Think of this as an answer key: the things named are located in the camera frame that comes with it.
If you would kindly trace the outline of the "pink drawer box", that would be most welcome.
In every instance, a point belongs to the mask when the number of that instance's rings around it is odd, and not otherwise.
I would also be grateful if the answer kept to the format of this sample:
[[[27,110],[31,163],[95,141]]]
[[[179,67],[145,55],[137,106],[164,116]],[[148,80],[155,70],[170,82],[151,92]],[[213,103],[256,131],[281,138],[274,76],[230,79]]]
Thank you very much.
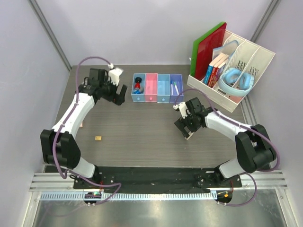
[[[146,73],[144,96],[146,102],[157,102],[158,74]]]

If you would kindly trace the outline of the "beige eraser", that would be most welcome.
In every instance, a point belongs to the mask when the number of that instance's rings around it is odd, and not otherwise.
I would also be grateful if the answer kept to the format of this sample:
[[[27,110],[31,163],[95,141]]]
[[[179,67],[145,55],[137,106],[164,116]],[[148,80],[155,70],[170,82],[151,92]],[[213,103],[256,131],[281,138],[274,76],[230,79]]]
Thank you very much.
[[[187,137],[185,137],[185,139],[186,140],[189,140],[190,138],[191,138],[191,136],[193,135],[193,133],[192,132],[190,132],[189,134],[188,134],[188,136]]]

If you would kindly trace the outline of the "purple drawer box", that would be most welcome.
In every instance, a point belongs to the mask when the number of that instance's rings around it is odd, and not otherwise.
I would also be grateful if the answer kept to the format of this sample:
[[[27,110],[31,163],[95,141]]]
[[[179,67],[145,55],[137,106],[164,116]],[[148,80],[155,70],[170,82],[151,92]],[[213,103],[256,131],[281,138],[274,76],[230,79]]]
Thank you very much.
[[[181,74],[170,74],[170,103],[175,103],[178,95],[183,91]]]

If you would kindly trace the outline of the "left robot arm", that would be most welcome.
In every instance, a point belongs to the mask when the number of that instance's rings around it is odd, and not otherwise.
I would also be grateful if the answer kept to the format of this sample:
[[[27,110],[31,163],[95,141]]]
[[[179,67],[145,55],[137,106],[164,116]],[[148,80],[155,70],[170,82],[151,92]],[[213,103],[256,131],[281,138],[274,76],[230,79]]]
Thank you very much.
[[[91,189],[100,185],[100,173],[96,165],[81,156],[75,138],[84,118],[98,100],[103,98],[116,105],[125,101],[127,86],[122,85],[120,93],[117,93],[122,73],[121,68],[91,68],[89,76],[78,85],[62,118],[50,130],[43,130],[40,134],[44,162],[84,177],[84,183]]]

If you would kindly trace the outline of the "blue capped white marker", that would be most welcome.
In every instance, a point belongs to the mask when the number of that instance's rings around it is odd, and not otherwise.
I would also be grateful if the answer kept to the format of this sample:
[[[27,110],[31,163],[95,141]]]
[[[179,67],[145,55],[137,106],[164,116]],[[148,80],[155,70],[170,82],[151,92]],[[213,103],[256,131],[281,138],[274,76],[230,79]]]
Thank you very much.
[[[179,95],[178,86],[174,86],[173,82],[171,82],[171,94],[172,95]]]

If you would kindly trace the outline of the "red glue bottle black cap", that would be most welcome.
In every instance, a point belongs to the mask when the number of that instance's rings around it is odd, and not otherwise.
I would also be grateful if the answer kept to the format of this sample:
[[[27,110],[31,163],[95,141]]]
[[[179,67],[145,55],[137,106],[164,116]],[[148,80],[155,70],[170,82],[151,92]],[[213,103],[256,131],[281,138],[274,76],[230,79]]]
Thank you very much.
[[[139,89],[141,87],[141,82],[142,82],[142,78],[141,77],[136,77],[135,78],[134,89]]]

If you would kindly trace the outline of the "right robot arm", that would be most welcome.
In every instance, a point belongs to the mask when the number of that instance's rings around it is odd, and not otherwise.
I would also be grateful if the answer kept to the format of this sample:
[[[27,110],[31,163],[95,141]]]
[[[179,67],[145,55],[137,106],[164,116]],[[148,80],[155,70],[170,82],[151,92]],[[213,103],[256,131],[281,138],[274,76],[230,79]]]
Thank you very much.
[[[241,124],[215,108],[205,108],[197,97],[175,104],[173,109],[181,114],[175,125],[185,139],[189,139],[200,128],[209,128],[235,143],[236,157],[214,168],[213,179],[220,187],[226,186],[231,178],[242,173],[263,169],[277,158],[269,144],[267,131],[260,124]]]

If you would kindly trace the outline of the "light blue drawer box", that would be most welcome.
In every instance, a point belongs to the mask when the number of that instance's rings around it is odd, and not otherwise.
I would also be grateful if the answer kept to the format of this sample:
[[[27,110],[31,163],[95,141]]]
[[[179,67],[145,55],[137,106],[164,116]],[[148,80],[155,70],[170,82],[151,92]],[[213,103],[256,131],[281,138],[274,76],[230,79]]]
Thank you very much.
[[[145,88],[145,73],[135,73],[133,76],[131,97],[135,103],[145,102],[144,88]]]
[[[169,103],[170,99],[170,74],[158,74],[157,102]]]

